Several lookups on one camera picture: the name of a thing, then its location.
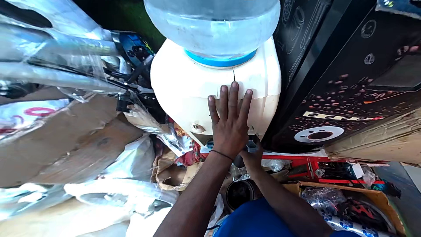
red metal frame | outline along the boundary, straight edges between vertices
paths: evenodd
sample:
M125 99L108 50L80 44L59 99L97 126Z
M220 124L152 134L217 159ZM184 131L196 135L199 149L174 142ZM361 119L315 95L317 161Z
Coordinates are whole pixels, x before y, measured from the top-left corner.
M202 153L204 157L207 157L209 153ZM318 183L365 183L363 180L335 180L335 179L320 179L315 171L319 169L319 162L346 162L346 159L331 160L327 156L289 156L289 155L263 155L262 159L267 160L292 160L291 166L297 167L300 165L307 164L307 172L295 175L289 175L290 178L307 176L314 182ZM375 181L374 184L384 184L383 181Z

blue shirt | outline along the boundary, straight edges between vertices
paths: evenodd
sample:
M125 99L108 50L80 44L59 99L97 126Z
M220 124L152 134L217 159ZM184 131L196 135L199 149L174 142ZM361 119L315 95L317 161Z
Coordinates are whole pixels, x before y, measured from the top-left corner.
M244 203L229 215L214 237L295 237L266 199ZM359 237L349 231L334 232L330 237Z

white water dispenser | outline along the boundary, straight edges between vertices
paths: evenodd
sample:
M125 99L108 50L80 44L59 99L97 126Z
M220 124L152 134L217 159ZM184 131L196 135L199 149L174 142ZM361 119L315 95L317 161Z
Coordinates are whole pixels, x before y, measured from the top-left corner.
M151 66L164 111L199 144L211 138L207 97L236 81L239 100L253 89L249 135L260 139L277 108L281 72L272 34L279 0L144 0L167 37Z

coffee machine box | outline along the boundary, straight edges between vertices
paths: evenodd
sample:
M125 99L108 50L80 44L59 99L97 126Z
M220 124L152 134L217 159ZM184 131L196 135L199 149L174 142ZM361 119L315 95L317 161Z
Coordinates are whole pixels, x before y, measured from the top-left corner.
M420 39L420 20L370 10L265 148L308 152L421 107Z

water bottle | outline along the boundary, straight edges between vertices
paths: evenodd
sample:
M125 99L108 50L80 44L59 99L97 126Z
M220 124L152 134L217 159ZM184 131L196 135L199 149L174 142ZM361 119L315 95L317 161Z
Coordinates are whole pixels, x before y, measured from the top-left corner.
M273 34L279 0L144 0L157 29L190 57L246 58Z

